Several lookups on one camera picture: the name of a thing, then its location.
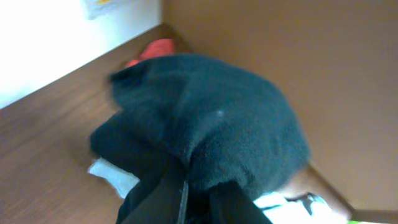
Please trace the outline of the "black t-shirt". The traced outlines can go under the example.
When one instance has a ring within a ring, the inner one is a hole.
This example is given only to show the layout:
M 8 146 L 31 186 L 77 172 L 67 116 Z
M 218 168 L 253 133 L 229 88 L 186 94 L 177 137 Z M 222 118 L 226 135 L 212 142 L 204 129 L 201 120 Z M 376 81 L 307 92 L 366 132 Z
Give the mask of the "black t-shirt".
M 181 54 L 140 62 L 109 80 L 119 111 L 91 134 L 91 150 L 138 177 L 174 158 L 192 191 L 234 181 L 255 200 L 308 164 L 292 107 L 254 73 Z

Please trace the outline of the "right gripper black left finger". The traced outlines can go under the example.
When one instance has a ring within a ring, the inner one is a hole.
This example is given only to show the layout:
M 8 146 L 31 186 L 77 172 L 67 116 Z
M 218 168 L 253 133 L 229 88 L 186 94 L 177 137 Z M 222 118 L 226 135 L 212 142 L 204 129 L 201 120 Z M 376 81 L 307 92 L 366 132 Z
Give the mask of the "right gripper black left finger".
M 185 222 L 187 183 L 176 167 L 155 171 L 133 187 L 119 208 L 117 224 Z

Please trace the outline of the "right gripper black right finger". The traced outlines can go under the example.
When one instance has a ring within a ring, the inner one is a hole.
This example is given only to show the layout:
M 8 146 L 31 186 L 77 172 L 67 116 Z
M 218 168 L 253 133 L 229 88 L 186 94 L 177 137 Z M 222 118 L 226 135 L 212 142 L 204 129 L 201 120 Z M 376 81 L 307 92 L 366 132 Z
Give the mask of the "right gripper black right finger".
M 225 182 L 209 191 L 213 224 L 272 224 L 236 182 Z

